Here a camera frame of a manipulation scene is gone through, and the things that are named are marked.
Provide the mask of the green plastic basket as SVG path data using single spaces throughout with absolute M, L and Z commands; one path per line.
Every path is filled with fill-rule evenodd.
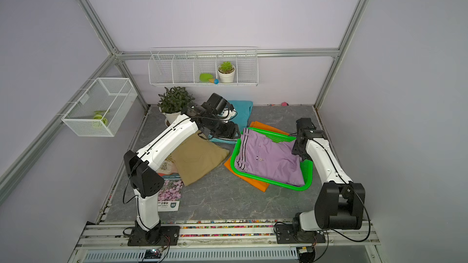
M 267 130 L 256 129 L 256 128 L 251 128 L 251 127 L 248 127 L 248 128 L 252 129 L 252 130 L 255 130 L 257 132 L 260 132 L 262 134 L 265 134 L 268 138 L 272 139 L 275 142 L 281 142 L 281 141 L 294 141 L 295 142 L 295 139 L 296 139 L 293 136 L 274 133 L 274 132 L 267 131 Z M 300 158 L 300 167 L 301 167 L 303 179 L 304 179 L 304 182 L 305 182 L 305 185 L 301 186 L 301 187 L 295 187 L 295 186 L 279 183 L 279 182 L 276 182 L 276 181 L 268 180 L 266 178 L 257 177 L 257 176 L 251 175 L 251 174 L 246 174 L 246 173 L 243 173 L 243 172 L 240 172 L 240 171 L 236 170 L 235 166 L 234 166 L 234 159 L 239 154 L 240 143 L 241 143 L 241 137 L 236 142 L 236 145 L 235 145 L 235 148 L 234 148 L 234 151 L 232 153 L 231 160 L 230 160 L 230 165 L 231 165 L 231 168 L 234 171 L 234 173 L 236 173 L 238 175 L 241 175 L 241 176 L 244 176 L 244 177 L 253 178 L 253 179 L 258 180 L 258 181 L 263 181 L 263 182 L 269 183 L 270 185 L 275 185 L 275 186 L 279 186 L 279 187 L 282 187 L 282 188 L 290 189 L 290 190 L 293 190 L 293 191 L 305 191 L 312 185 L 313 168 L 314 168 L 313 162 L 310 161 L 310 160 L 302 161 L 301 158 Z

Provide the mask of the khaki pants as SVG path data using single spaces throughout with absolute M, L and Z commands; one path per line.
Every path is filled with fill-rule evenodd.
M 192 185 L 222 164 L 230 151 L 205 139 L 199 130 L 183 141 L 166 159 L 171 161 L 185 186 Z

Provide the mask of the purple pants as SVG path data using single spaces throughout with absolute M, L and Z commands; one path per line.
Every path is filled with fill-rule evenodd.
M 292 154 L 294 141 L 275 142 L 265 134 L 245 128 L 240 150 L 234 159 L 235 169 L 279 183 L 305 185 L 300 158 Z

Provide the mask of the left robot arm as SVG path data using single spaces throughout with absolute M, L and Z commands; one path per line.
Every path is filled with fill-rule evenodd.
M 175 244 L 180 228 L 162 226 L 158 213 L 158 194 L 164 179 L 157 170 L 178 146 L 199 130 L 207 129 L 210 134 L 221 134 L 222 138 L 233 139 L 240 134 L 238 126 L 232 121 L 237 115 L 234 106 L 222 101 L 213 107 L 191 103 L 182 110 L 175 121 L 153 141 L 140 150 L 127 151 L 124 164 L 136 198 L 135 226 L 130 234 L 129 245 Z

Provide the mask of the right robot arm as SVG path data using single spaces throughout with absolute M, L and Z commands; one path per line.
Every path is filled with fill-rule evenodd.
M 359 230 L 364 216 L 365 189 L 345 173 L 330 143 L 321 130 L 305 129 L 297 133 L 292 153 L 302 161 L 312 161 L 322 183 L 314 209 L 296 214 L 296 233 Z

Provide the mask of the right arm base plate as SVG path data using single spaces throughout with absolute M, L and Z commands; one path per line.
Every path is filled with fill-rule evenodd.
M 273 226 L 278 244 L 317 244 L 325 243 L 326 235 L 317 231 L 303 231 L 299 226 L 276 222 Z

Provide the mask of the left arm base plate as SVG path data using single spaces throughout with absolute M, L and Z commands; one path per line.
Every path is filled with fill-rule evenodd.
M 130 247 L 173 246 L 177 245 L 180 235 L 179 226 L 156 226 L 145 231 L 138 224 L 134 227 L 127 245 Z

